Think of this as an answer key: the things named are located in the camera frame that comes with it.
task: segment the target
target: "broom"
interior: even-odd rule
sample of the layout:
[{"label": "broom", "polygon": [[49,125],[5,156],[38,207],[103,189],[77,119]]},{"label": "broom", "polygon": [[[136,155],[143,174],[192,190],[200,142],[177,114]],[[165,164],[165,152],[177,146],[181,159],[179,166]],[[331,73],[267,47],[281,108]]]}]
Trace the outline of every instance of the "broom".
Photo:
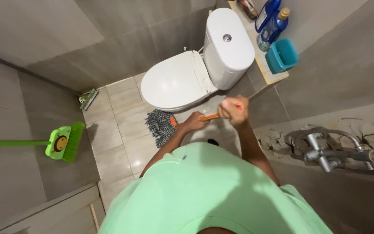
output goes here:
[{"label": "broom", "polygon": [[0,146],[47,145],[46,155],[52,159],[74,162],[85,123],[76,122],[71,126],[60,127],[52,131],[48,141],[2,140]]}]

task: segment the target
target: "hand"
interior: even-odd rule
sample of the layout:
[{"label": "hand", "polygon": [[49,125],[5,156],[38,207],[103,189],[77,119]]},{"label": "hand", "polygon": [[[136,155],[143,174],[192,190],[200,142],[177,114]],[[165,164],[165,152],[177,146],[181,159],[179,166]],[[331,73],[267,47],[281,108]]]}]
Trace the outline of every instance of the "hand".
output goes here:
[{"label": "hand", "polygon": [[223,119],[228,119],[236,129],[242,129],[249,124],[248,121],[249,100],[242,95],[227,97],[219,105],[217,112]]},{"label": "hand", "polygon": [[185,130],[186,133],[189,133],[194,130],[198,130],[205,125],[209,124],[210,121],[200,121],[200,116],[204,115],[198,111],[193,112],[184,123],[179,124],[177,128]]}]

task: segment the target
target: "shelf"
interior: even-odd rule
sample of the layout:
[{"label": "shelf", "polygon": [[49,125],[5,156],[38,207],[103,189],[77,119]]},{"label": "shelf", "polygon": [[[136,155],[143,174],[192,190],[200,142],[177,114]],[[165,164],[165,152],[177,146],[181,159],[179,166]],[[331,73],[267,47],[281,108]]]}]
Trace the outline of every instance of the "shelf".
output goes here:
[{"label": "shelf", "polygon": [[289,77],[287,71],[278,74],[272,74],[265,59],[266,52],[261,51],[256,43],[258,33],[255,30],[255,21],[247,17],[246,13],[237,6],[236,1],[228,1],[228,3],[230,5],[230,8],[238,14],[249,38],[251,39],[253,48],[255,50],[255,60],[262,72],[265,82],[270,85]]}]

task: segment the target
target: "bottle cap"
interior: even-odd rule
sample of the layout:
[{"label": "bottle cap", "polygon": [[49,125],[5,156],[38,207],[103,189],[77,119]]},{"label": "bottle cap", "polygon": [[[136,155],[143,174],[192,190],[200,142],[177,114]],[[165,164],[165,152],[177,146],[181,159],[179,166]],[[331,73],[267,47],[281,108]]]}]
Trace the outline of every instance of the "bottle cap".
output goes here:
[{"label": "bottle cap", "polygon": [[281,11],[278,13],[278,18],[280,20],[286,20],[288,16],[290,15],[290,9],[289,8],[283,8]]}]

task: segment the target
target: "toilet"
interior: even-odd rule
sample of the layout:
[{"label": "toilet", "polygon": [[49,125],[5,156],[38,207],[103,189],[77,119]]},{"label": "toilet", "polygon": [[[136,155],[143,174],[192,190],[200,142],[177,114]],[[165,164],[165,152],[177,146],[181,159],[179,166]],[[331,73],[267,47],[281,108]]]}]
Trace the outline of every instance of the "toilet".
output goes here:
[{"label": "toilet", "polygon": [[255,50],[231,9],[219,8],[209,15],[202,56],[186,51],[154,65],[141,82],[144,99],[157,109],[177,112],[219,89],[230,89],[242,77]]}]

